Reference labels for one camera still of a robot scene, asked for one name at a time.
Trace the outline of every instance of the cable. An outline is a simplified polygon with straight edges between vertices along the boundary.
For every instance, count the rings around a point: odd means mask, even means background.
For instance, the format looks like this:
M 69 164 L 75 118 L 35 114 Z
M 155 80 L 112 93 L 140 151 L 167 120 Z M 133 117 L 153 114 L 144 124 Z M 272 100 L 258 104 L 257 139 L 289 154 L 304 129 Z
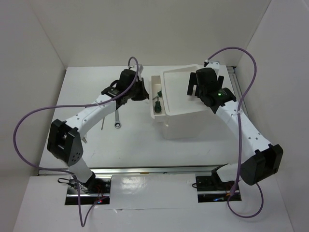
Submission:
M 240 48 L 240 47 L 226 47 L 226 48 L 223 48 L 219 51 L 217 51 L 216 53 L 212 54 L 208 60 L 210 60 L 211 58 L 213 58 L 215 55 L 219 54 L 220 52 L 223 52 L 225 50 L 230 50 L 230 49 L 236 49 L 236 50 L 239 50 L 239 51 L 242 51 L 244 53 L 246 53 L 252 60 L 253 62 L 253 66 L 254 66 L 254 73 L 253 73 L 253 78 L 249 84 L 249 86 L 247 87 L 246 91 L 243 93 L 243 95 L 241 96 L 240 100 L 239 100 L 239 103 L 238 103 L 238 107 L 237 107 L 237 112 L 240 111 L 240 107 L 241 107 L 241 104 L 244 100 L 244 98 L 246 97 L 247 93 L 249 92 L 249 90 L 251 89 L 254 81 L 255 81 L 255 78 L 256 78 L 256 71 L 257 71 L 257 65 L 256 65 L 256 61 L 255 59 L 253 58 L 253 56 L 245 49 L 243 48 Z M 241 129 L 241 118 L 240 118 L 240 114 L 237 114 L 237 117 L 238 117 L 238 132 L 239 132 L 239 153 L 238 153 L 238 166 L 237 166 L 237 175 L 236 175 L 236 180 L 235 180 L 235 183 L 234 185 L 232 186 L 231 190 L 230 190 L 230 197 L 228 198 L 227 200 L 227 205 L 228 205 L 228 208 L 232 211 L 233 214 L 235 214 L 236 216 L 238 217 L 241 217 L 241 218 L 252 218 L 252 217 L 255 217 L 256 215 L 258 215 L 262 209 L 263 209 L 263 206 L 264 206 L 264 197 L 263 197 L 263 193 L 262 193 L 262 189 L 261 187 L 256 183 L 256 185 L 258 186 L 259 190 L 260 190 L 260 193 L 261 193 L 261 198 L 262 198 L 262 202 L 261 202 L 261 207 L 260 209 L 253 215 L 251 216 L 242 216 L 242 215 L 239 215 L 237 214 L 234 210 L 232 210 L 232 208 L 230 207 L 229 205 L 229 200 L 230 198 L 234 195 L 237 187 L 238 187 L 238 182 L 239 182 L 239 177 L 240 177 L 240 168 L 241 168 L 241 152 L 242 152 L 242 129 Z
M 13 132 L 13 144 L 14 144 L 14 149 L 16 151 L 16 153 L 18 154 L 18 156 L 20 157 L 20 159 L 25 162 L 26 164 L 28 164 L 29 166 L 36 168 L 38 170 L 46 170 L 46 171 L 53 171 L 53 172 L 62 172 L 62 173 L 67 173 L 67 174 L 71 174 L 76 182 L 77 185 L 77 191 L 78 191 L 78 209 L 79 209 L 79 216 L 80 216 L 80 221 L 81 221 L 81 226 L 84 227 L 86 224 L 86 220 L 87 220 L 87 216 L 90 212 L 90 210 L 95 206 L 95 204 L 98 203 L 98 201 L 96 201 L 88 210 L 86 217 L 85 217 L 85 221 L 83 223 L 83 217 L 82 217 L 82 211 L 81 211 L 81 195 L 80 195 L 80 188 L 79 188 L 79 181 L 77 180 L 77 177 L 74 176 L 74 173 L 68 171 L 68 170 L 64 170 L 64 169 L 55 169 L 55 168 L 44 168 L 44 167 L 40 167 L 39 165 L 33 164 L 31 162 L 29 162 L 28 160 L 25 159 L 25 157 L 21 154 L 21 152 L 18 149 L 17 146 L 17 142 L 16 142 L 16 135 L 17 135 L 17 131 L 18 128 L 20 127 L 20 125 L 23 123 L 23 121 L 29 117 L 30 115 L 36 113 L 36 112 L 40 112 L 43 110 L 50 110 L 50 109 L 57 109 L 57 108 L 77 108 L 77 107 L 93 107 L 93 106 L 98 106 L 98 105 L 103 105 L 106 103 L 109 103 L 111 101 L 117 100 L 118 98 L 122 97 L 123 95 L 125 95 L 131 88 L 132 86 L 135 84 L 137 77 L 138 77 L 138 73 L 139 73 L 139 63 L 137 61 L 137 59 L 135 57 L 130 57 L 129 61 L 128 61 L 128 66 L 130 66 L 131 60 L 135 60 L 136 62 L 136 73 L 135 73 L 135 77 L 132 81 L 132 83 L 129 85 L 129 87 L 123 91 L 121 94 L 119 94 L 118 96 L 111 98 L 107 101 L 104 102 L 100 102 L 98 104 L 79 104 L 79 105 L 54 105 L 54 106 L 47 106 L 47 107 L 42 107 L 36 110 L 33 110 L 31 112 L 29 112 L 28 114 L 26 114 L 25 116 L 23 116 L 19 122 L 17 123 L 14 132 Z

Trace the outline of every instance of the gray wall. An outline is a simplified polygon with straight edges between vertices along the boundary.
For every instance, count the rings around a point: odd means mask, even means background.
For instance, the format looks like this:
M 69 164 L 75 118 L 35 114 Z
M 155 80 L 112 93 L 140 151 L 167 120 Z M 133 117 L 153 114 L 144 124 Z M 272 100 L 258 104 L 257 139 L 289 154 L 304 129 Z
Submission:
M 246 47 L 270 0 L 29 0 L 65 66 L 202 63 Z M 217 57 L 236 65 L 239 52 Z
M 258 65 L 245 100 L 250 119 L 284 155 L 276 175 L 295 232 L 308 231 L 309 0 L 272 0 L 249 43 Z M 237 75 L 244 90 L 253 74 L 247 56 Z
M 13 130 L 30 110 L 56 103 L 65 69 L 24 0 L 0 1 L 0 31 L 0 225 L 11 232 L 34 173 L 14 151 Z M 51 116 L 32 116 L 18 134 L 21 151 L 36 164 Z

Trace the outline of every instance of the black and white robotic arm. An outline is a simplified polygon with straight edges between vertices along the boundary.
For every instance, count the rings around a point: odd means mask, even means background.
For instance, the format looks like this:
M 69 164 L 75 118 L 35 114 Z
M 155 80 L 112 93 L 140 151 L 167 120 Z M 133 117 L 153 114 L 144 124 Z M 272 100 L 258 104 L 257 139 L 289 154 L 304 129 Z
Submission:
M 68 167 L 68 170 L 75 174 L 77 179 L 88 188 L 88 190 L 101 187 L 100 179 L 96 179 L 95 174 L 89 169 L 82 158 L 82 141 L 86 133 L 98 122 L 118 110 L 118 108 L 127 103 L 129 99 L 133 101 L 142 101 L 149 98 L 144 80 L 141 78 L 143 70 L 139 65 L 139 73 L 136 82 L 131 89 L 122 97 L 102 104 L 124 92 L 134 81 L 136 67 L 130 67 L 121 72 L 119 80 L 111 83 L 101 92 L 101 95 L 93 102 L 92 107 L 87 107 L 73 117 L 61 121 L 56 119 L 52 122 L 47 149 L 57 158 L 62 160 Z
M 214 62 L 206 68 L 192 72 L 187 95 L 192 95 L 193 88 L 196 86 L 195 96 L 221 118 L 236 137 L 239 132 L 238 114 L 240 114 L 243 137 L 242 153 L 244 154 L 240 175 L 247 184 L 253 185 L 278 171 L 283 150 L 280 145 L 272 145 L 263 137 L 242 110 L 237 112 L 236 97 L 228 88 L 222 88 L 224 77 L 217 76 L 219 68 L 219 63 Z M 51 125 L 47 149 L 56 158 L 65 162 L 68 169 L 75 173 L 77 179 L 88 190 L 93 190 L 101 184 L 100 179 L 96 179 L 95 174 L 82 158 L 82 139 L 94 125 L 115 112 L 129 99 L 142 101 L 149 98 L 143 78 L 140 78 L 142 66 L 139 66 L 139 70 L 136 83 L 124 96 L 100 105 L 101 102 L 110 100 L 128 88 L 136 74 L 132 69 L 122 71 L 119 80 L 114 81 L 111 86 L 102 91 L 101 95 L 93 102 L 97 106 L 85 108 L 65 121 L 56 119 Z M 216 169 L 215 174 L 222 182 L 234 181 L 237 167 L 237 163 L 228 164 Z

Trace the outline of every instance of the table surface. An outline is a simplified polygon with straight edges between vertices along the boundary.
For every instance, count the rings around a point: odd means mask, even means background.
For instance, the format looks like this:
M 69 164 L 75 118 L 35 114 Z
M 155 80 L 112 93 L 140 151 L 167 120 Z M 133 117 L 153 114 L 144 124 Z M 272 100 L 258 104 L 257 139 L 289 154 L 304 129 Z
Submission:
M 264 208 L 258 216 L 249 219 L 233 215 L 226 202 L 197 203 L 197 191 L 191 186 L 194 181 L 191 174 L 140 175 L 143 185 L 134 177 L 119 181 L 121 177 L 117 176 L 114 183 L 112 180 L 111 204 L 95 206 L 84 228 L 80 226 L 78 207 L 64 205 L 67 186 L 57 183 L 58 178 L 30 178 L 14 232 L 293 231 L 274 176 L 260 182 Z M 130 186 L 124 188 L 121 186 L 124 183 Z M 240 214 L 251 215 L 260 207 L 259 191 L 256 186 L 243 182 L 239 185 L 242 201 L 232 202 L 231 206 Z M 89 207 L 82 205 L 83 217 Z
M 179 66 L 144 66 L 142 76 L 148 90 L 152 75 L 160 75 L 167 68 Z M 94 101 L 100 92 L 119 78 L 122 67 L 69 67 L 67 69 L 58 105 L 82 104 Z M 226 66 L 219 75 L 225 77 L 224 87 L 232 85 Z M 56 109 L 53 120 L 65 120 L 81 108 Z M 237 161 L 238 143 L 229 128 L 216 116 L 206 118 L 206 129 L 196 138 L 165 140 L 159 126 L 150 115 L 149 100 L 129 101 L 119 109 L 122 127 L 114 127 L 114 114 L 95 125 L 83 143 L 83 159 L 90 168 L 157 167 L 216 165 Z M 41 167 L 65 168 L 44 148 Z

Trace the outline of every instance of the white lid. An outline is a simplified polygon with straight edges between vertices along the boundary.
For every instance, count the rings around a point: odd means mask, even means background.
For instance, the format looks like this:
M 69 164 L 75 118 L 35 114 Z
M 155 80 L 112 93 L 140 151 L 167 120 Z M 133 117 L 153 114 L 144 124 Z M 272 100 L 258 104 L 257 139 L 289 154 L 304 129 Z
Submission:
M 165 112 L 169 116 L 205 111 L 208 108 L 196 96 L 188 96 L 190 73 L 201 69 L 197 64 L 161 72 L 161 88 Z

